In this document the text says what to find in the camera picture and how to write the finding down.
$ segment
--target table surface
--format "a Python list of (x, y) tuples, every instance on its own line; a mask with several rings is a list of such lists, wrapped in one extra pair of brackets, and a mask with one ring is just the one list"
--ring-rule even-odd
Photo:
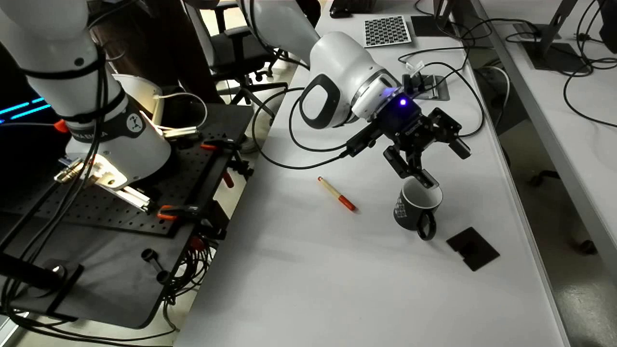
[[(364, 17), (371, 15), (321, 17), (317, 29), (342, 29), (362, 42)], [(418, 41), (420, 48), (445, 44), (458, 42)], [(394, 58), (408, 50), (396, 46), (369, 54), (400, 75)], [(425, 60), (460, 64), (462, 52)], [(306, 79), (308, 73), (298, 69), (292, 85), (306, 85)], [(460, 81), (448, 87), (450, 102), (420, 102), (421, 110), (441, 106), (464, 131), (474, 129), (479, 120), (474, 98)], [(263, 150), (285, 164), (329, 158), (290, 145), (286, 116), (292, 100), (292, 94), (283, 100)], [(315, 131), (298, 118), (292, 123), (298, 141), (312, 147), (339, 145), (360, 127)], [(429, 243), (393, 220), (402, 181), (381, 156), (385, 139), (356, 158), (310, 172), (286, 172), (258, 160), (229, 237), (175, 345), (568, 345), (493, 129), (485, 127), (466, 143), (472, 156), (464, 162), (445, 145), (423, 154), (443, 189), (435, 212), (439, 229)], [(333, 202), (317, 187), (317, 175), (342, 191), (358, 212)], [(470, 272), (445, 243), (468, 226), (501, 253), (477, 272)]]
[[(215, 104), (209, 104), (207, 108), (209, 118), (204, 125), (207, 129), (204, 135), (219, 139), (219, 133), (227, 133), (229, 139), (240, 143), (250, 120), (250, 108)], [(40, 133), (30, 137), (28, 143), (36, 148), (38, 145), (44, 147), (44, 143), (47, 147), (47, 137)], [(211, 201), (227, 162), (229, 156), (211, 156), (207, 160), (207, 172), (202, 177), (194, 204)], [(0, 226), (11, 226), (13, 222), (15, 216), (0, 214)], [(22, 243), (36, 231), (36, 224), (40, 222), (44, 220), (32, 220), (32, 224), (15, 237), (7, 253), (18, 254), (18, 249), (22, 249)], [(159, 237), (61, 222), (55, 227), (53, 237), (49, 237), (47, 245), (42, 249), (38, 264), (44, 264), (45, 260), (74, 262), (82, 266), (82, 274), (59, 303), (55, 314), (128, 328), (146, 326), (155, 314), (163, 287), (155, 281), (155, 268), (144, 262), (140, 253), (144, 249), (155, 251), (161, 268), (173, 272), (190, 233), (192, 226), (188, 224), (177, 227), (177, 233), (169, 237)]]
[[(506, 2), (506, 0), (472, 0), (475, 10), (487, 17), (522, 17), (545, 23), (558, 0)], [(560, 29), (560, 37), (572, 42), (576, 23), (587, 2), (578, 2)], [(578, 118), (562, 100), (564, 75), (553, 71), (537, 71), (531, 67), (526, 52), (518, 44), (501, 41), (510, 33), (510, 25), (495, 25), (493, 46), (508, 71), (516, 93), (551, 156), (587, 233), (591, 235), (605, 268), (617, 280), (617, 131)], [(591, 37), (599, 37), (601, 17), (591, 29)], [(614, 56), (603, 44), (587, 42), (587, 56)], [(583, 79), (572, 79), (568, 87), (570, 102), (583, 114), (617, 123), (614, 118), (614, 83), (617, 71), (595, 71)]]

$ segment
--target black cup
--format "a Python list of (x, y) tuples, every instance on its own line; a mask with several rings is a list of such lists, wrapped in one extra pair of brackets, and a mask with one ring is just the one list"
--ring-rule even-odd
[(406, 179), (393, 208), (394, 222), (410, 231), (418, 231), (420, 239), (431, 239), (437, 231), (433, 212), (441, 204), (439, 185), (423, 187), (416, 179)]

